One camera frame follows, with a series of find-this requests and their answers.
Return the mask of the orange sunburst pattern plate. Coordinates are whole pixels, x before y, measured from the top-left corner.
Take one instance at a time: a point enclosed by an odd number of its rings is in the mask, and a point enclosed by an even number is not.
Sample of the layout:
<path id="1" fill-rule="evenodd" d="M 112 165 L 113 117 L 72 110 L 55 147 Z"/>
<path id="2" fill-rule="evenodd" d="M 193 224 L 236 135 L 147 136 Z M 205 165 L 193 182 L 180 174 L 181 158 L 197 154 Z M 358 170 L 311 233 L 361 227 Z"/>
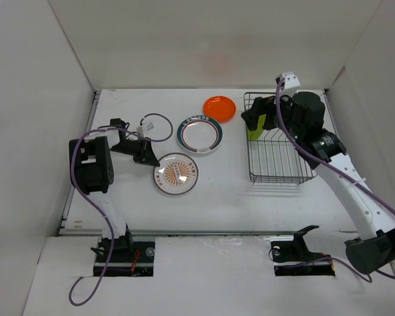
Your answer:
<path id="1" fill-rule="evenodd" d="M 169 153 L 159 160 L 153 170 L 153 182 L 164 194 L 181 196 L 197 184 L 199 169 L 196 162 L 183 153 Z"/>

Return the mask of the white plate green red rim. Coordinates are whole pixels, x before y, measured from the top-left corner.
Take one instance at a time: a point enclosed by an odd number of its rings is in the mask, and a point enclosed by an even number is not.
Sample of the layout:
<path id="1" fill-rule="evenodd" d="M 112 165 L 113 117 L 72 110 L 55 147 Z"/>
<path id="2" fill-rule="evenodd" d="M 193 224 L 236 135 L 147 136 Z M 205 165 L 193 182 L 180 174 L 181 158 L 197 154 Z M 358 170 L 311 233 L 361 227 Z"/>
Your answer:
<path id="1" fill-rule="evenodd" d="M 223 130 L 215 119 L 205 115 L 194 115 L 180 123 L 176 138 L 186 151 L 203 155 L 215 151 L 220 146 Z"/>

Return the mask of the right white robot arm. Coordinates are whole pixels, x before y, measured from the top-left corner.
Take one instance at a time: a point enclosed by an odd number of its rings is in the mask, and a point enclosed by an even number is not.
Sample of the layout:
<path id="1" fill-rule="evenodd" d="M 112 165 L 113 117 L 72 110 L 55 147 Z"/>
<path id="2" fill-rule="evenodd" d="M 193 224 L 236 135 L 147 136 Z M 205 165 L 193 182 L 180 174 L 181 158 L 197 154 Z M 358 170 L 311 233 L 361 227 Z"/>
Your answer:
<path id="1" fill-rule="evenodd" d="M 346 241 L 346 256 L 363 275 L 395 260 L 395 209 L 377 197 L 354 169 L 346 147 L 324 128 L 325 104 L 313 92 L 244 96 L 241 118 L 248 132 L 280 130 L 299 156 L 333 190 L 359 236 Z"/>

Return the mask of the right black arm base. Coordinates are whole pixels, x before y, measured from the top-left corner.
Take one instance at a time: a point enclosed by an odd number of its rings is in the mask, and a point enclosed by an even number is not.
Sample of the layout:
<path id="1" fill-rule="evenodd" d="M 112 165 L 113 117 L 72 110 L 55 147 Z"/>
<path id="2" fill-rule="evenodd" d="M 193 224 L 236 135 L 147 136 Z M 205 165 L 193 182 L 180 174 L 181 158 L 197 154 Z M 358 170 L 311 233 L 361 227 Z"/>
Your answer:
<path id="1" fill-rule="evenodd" d="M 331 256 L 310 251 L 304 236 L 319 228 L 309 225 L 292 235 L 278 235 L 270 239 L 269 258 L 273 261 L 276 277 L 334 277 Z"/>

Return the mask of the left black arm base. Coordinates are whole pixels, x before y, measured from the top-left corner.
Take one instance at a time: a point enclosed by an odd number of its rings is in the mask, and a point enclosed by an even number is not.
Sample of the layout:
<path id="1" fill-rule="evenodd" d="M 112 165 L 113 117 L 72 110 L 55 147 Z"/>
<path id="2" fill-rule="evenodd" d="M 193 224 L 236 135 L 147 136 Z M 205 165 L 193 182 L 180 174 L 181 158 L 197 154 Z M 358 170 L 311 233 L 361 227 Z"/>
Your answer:
<path id="1" fill-rule="evenodd" d="M 109 255 L 111 240 L 102 238 L 91 250 L 95 254 L 93 275 L 99 277 Z M 117 238 L 105 277 L 152 277 L 155 259 L 155 239 L 131 234 Z"/>

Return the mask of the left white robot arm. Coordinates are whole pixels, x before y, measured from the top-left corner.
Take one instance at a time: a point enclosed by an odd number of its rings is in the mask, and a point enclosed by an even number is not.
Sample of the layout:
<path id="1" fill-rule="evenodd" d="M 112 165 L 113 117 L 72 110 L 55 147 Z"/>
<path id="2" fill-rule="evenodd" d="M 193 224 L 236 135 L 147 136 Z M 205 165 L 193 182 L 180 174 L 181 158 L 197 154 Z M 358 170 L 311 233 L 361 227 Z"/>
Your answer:
<path id="1" fill-rule="evenodd" d="M 137 164 L 158 167 L 153 142 L 139 132 L 128 131 L 126 122 L 114 118 L 109 125 L 86 132 L 83 137 L 68 143 L 70 181 L 103 219 L 98 247 L 111 248 L 111 253 L 119 261 L 127 261 L 133 256 L 134 245 L 126 220 L 111 205 L 110 186 L 115 181 L 111 154 L 130 155 Z"/>

